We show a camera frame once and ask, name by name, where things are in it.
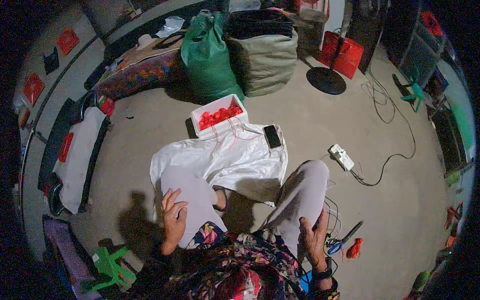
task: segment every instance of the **hand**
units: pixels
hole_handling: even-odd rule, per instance
[[[312,268],[315,272],[325,272],[327,264],[324,256],[325,236],[328,226],[328,212],[325,206],[318,217],[318,224],[315,230],[312,230],[312,224],[306,217],[300,218],[300,230],[302,233],[302,242],[308,251]]]
[[[163,228],[166,235],[161,248],[163,255],[170,255],[175,250],[175,247],[177,247],[185,232],[185,220],[187,219],[187,208],[185,206],[188,202],[180,201],[175,203],[175,199],[177,199],[180,193],[180,189],[175,192],[173,192],[172,189],[168,189],[165,196],[163,196]]]

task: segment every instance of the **red yarn bundle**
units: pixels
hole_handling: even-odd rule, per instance
[[[236,106],[234,103],[232,103],[228,109],[221,108],[213,115],[206,111],[203,113],[200,121],[198,122],[200,125],[200,130],[212,127],[213,125],[228,120],[229,118],[235,117],[236,115],[239,115],[241,113],[243,113],[241,108]]]
[[[360,247],[363,243],[362,238],[355,239],[355,244],[347,250],[347,258],[359,258],[360,257]]]

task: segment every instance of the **white styrofoam box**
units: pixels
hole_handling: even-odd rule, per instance
[[[239,98],[237,97],[236,94],[230,94],[228,96],[225,96],[223,98],[220,98],[219,100],[215,100],[212,103],[208,103],[207,105],[202,106],[201,108],[197,108],[196,110],[192,111],[190,113],[190,116],[192,117],[192,123],[193,127],[195,128],[195,133],[197,134],[198,138],[200,139],[208,139],[212,138],[215,136],[215,132],[212,129],[212,127],[215,128],[215,131],[217,133],[224,132],[228,129],[230,129],[231,124],[228,120],[222,121],[218,123],[217,125],[214,125],[212,127],[209,127],[204,130],[200,130],[200,118],[204,114],[204,112],[209,112],[211,115],[219,111],[221,108],[226,108],[228,109],[232,102],[235,102],[239,108],[243,111],[243,113],[236,115],[234,118],[230,118],[229,120],[233,123],[233,125],[239,125],[240,123],[248,123],[248,114],[247,110],[243,106],[243,104],[240,102]]]

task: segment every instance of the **smartphone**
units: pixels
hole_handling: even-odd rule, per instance
[[[264,127],[264,133],[267,137],[267,142],[270,149],[275,149],[282,145],[274,125]]]

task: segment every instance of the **white sack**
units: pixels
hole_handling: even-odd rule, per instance
[[[60,201],[72,214],[78,212],[82,203],[88,164],[93,147],[98,138],[100,127],[107,115],[96,107],[85,110],[84,120],[70,127],[73,132],[72,143],[64,163],[57,160],[53,168],[63,182]]]
[[[210,185],[220,185],[253,200],[274,201],[287,170],[288,155],[282,131],[275,125],[282,146],[268,147],[265,125],[243,124],[221,132],[216,138],[188,139],[171,143],[153,155],[150,179],[157,191],[160,176],[168,166],[183,166],[202,176]],[[235,139],[233,133],[243,139]]]

